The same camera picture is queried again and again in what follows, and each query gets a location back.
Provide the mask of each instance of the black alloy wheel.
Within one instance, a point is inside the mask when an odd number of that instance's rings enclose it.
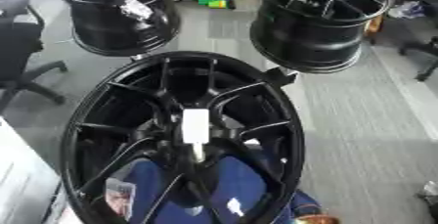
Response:
[[[188,183],[193,187],[187,192],[205,207],[211,223],[225,223],[209,196],[216,187],[215,166],[233,157],[266,184],[260,201],[238,223],[272,223],[292,198],[304,162],[298,115],[277,84],[267,73],[213,53],[164,53],[119,69],[83,100],[66,127],[61,172],[72,208],[84,224],[126,224],[105,202],[105,184],[124,165],[146,158],[166,183],[144,209],[143,223],[155,223],[167,202],[179,203],[177,195],[186,190],[181,185]],[[203,161],[182,142],[186,109],[209,111]],[[254,139],[267,162],[248,147]]]
[[[280,66],[340,71],[359,60],[367,22],[388,7],[389,0],[263,0],[251,40]]]

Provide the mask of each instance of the white label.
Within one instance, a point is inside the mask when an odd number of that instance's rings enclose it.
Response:
[[[183,142],[185,144],[207,144],[210,140],[210,113],[208,110],[183,111]]]

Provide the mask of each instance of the black office chair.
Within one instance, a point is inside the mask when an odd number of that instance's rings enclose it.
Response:
[[[408,50],[417,50],[430,54],[436,58],[436,60],[416,76],[418,81],[424,81],[432,75],[433,71],[438,68],[438,37],[433,37],[429,43],[423,44],[419,42],[408,42],[403,45],[400,49],[400,55],[404,56],[407,54]]]
[[[54,68],[66,72],[64,62],[53,62],[25,71],[30,56],[43,49],[40,37],[45,24],[32,7],[24,5],[22,8],[33,15],[37,23],[14,22],[15,13],[8,15],[8,11],[0,16],[0,89],[5,90],[0,98],[0,115],[21,90],[38,93],[59,105],[65,101],[63,96],[33,82],[35,78]]]

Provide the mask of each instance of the white table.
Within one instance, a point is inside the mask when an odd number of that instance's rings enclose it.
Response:
[[[59,185],[55,171],[0,117],[0,223],[41,223]]]

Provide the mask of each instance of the black stand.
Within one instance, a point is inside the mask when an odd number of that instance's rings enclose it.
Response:
[[[434,56],[435,60],[431,66],[425,71],[418,74],[416,79],[418,81],[425,81],[432,75],[433,71],[438,68],[438,37],[433,37],[429,43],[421,44],[418,42],[408,42],[400,49],[400,55],[406,55],[408,50],[418,50]]]

